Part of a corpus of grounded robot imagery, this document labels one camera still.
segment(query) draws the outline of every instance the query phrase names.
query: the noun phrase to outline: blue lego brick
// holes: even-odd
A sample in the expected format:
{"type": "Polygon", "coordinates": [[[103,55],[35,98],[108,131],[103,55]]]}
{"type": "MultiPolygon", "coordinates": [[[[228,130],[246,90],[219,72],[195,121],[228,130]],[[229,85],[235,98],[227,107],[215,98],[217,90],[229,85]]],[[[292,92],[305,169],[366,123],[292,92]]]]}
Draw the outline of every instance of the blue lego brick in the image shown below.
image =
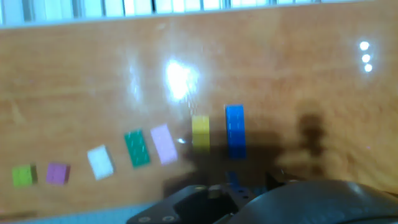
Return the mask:
{"type": "Polygon", "coordinates": [[[235,114],[243,116],[243,105],[228,105],[225,107],[226,114],[235,114]]]}
{"type": "Polygon", "coordinates": [[[229,105],[225,108],[229,157],[246,158],[246,137],[243,105],[229,105]]]}
{"type": "Polygon", "coordinates": [[[228,183],[232,184],[234,187],[239,187],[238,176],[236,175],[235,172],[228,171],[226,173],[226,178],[227,178],[228,183]]]}

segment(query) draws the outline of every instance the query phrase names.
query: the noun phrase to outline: purple lego brick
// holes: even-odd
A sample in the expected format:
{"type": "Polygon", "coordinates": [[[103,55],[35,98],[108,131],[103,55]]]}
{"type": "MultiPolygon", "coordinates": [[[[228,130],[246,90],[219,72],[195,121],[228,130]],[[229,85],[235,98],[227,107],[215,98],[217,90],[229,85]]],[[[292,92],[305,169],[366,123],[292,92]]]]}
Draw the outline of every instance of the purple lego brick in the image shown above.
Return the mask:
{"type": "Polygon", "coordinates": [[[167,124],[153,128],[150,133],[162,165],[167,165],[176,161],[178,157],[177,150],[175,150],[174,142],[167,128],[167,124]]]}
{"type": "Polygon", "coordinates": [[[70,166],[59,163],[49,163],[46,181],[49,184],[64,185],[68,182],[70,166]]]}

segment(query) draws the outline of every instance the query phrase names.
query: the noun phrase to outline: wood grain surface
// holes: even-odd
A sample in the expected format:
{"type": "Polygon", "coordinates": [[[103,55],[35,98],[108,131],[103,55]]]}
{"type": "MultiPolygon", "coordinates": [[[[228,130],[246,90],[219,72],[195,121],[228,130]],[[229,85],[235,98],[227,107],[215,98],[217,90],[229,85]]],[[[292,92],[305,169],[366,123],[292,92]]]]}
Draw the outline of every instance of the wood grain surface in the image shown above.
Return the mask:
{"type": "Polygon", "coordinates": [[[153,202],[227,170],[245,185],[282,169],[398,193],[397,9],[385,0],[0,30],[0,208],[46,217],[153,202]],[[235,103],[245,161],[225,157],[224,106],[235,103]],[[210,154],[192,153],[194,114],[210,117],[210,154]],[[164,123],[178,151],[167,166],[150,137],[164,123]],[[152,163],[133,169],[123,135],[138,128],[152,163]],[[116,172],[95,181],[86,153],[102,144],[116,172]],[[49,162],[71,165],[67,185],[45,183],[49,162]],[[15,189],[11,169],[30,163],[38,184],[15,189]]]}

